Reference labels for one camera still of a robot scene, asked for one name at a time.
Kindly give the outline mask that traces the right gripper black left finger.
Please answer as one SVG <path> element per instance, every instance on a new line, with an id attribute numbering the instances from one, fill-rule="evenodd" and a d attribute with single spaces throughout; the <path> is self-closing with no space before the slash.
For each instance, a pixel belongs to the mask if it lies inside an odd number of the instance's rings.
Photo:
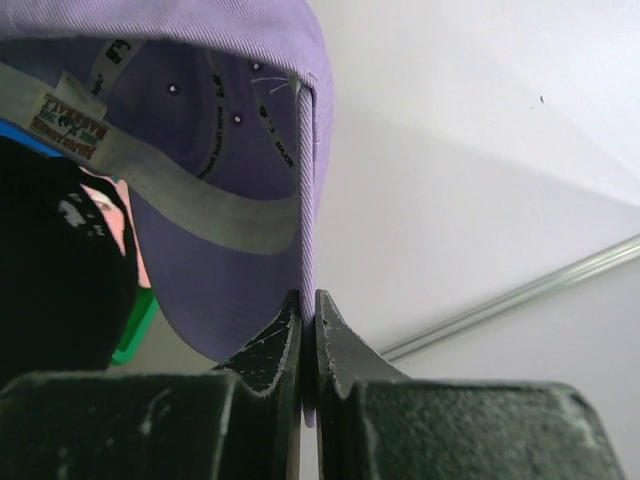
<path id="1" fill-rule="evenodd" d="M 299 292 L 292 290 L 273 321 L 215 367 L 227 381 L 216 479 L 299 477 L 302 327 Z"/>

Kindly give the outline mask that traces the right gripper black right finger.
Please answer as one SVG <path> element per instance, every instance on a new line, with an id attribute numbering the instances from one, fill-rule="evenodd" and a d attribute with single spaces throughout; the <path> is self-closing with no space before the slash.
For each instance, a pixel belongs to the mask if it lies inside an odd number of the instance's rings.
<path id="1" fill-rule="evenodd" d="M 376 424 L 361 401 L 374 383 L 406 382 L 351 327 L 328 291 L 316 292 L 316 420 L 322 479 L 379 479 Z"/>

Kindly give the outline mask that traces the black baseball cap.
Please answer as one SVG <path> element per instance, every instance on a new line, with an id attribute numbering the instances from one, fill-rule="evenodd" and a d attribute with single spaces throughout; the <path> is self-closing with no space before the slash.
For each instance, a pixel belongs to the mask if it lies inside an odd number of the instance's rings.
<path id="1" fill-rule="evenodd" d="M 1 382 L 106 369 L 134 309 L 132 225 L 114 235 L 88 192 L 125 203 L 66 157 L 1 140 Z"/>

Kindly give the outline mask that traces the light pink cap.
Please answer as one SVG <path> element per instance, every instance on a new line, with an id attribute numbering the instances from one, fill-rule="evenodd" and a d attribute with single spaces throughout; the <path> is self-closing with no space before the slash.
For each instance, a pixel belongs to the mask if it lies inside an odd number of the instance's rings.
<path id="1" fill-rule="evenodd" d="M 123 180 L 113 180 L 111 178 L 105 177 L 105 180 L 108 180 L 109 183 L 115 188 L 118 196 L 123 201 L 124 205 L 127 209 L 127 215 L 129 219 L 132 219 L 132 212 L 130 206 L 130 198 L 128 192 L 128 186 Z M 119 209 L 116 204 L 109 199 L 109 197 L 102 193 L 99 190 L 93 189 L 88 186 L 84 186 L 84 190 L 87 192 L 92 201 L 97 205 L 100 209 L 107 225 L 109 226 L 112 236 L 116 240 L 119 248 L 121 250 L 122 255 L 125 255 L 125 245 L 124 245 L 124 227 L 125 227 L 125 215 L 121 209 Z M 143 258 L 140 252 L 137 252 L 137 265 L 138 265 L 138 284 L 142 288 L 150 288 L 150 280 L 148 278 Z"/>

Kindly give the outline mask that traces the lavender baseball cap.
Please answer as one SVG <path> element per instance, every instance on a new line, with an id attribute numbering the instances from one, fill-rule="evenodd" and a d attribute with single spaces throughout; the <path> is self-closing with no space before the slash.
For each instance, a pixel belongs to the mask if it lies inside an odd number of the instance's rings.
<path id="1" fill-rule="evenodd" d="M 331 67 L 304 1 L 5 1 L 1 121 L 128 186 L 151 290 L 221 363 L 315 307 Z"/>

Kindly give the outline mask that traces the green plastic bin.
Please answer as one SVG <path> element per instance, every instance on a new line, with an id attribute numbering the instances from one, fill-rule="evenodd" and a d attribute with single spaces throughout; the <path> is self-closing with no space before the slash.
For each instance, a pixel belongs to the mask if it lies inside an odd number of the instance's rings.
<path id="1" fill-rule="evenodd" d="M 112 354 L 112 365 L 124 365 L 134 358 L 157 311 L 158 303 L 153 291 L 150 288 L 138 287 L 134 310 Z"/>

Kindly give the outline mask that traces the blue cap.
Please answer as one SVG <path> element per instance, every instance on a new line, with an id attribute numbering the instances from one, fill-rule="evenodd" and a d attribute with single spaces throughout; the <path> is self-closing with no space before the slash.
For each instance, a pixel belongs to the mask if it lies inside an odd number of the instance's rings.
<path id="1" fill-rule="evenodd" d="M 44 158 L 63 158 L 64 155 L 35 140 L 17 126 L 1 121 L 1 159 L 18 158 L 20 155 Z"/>

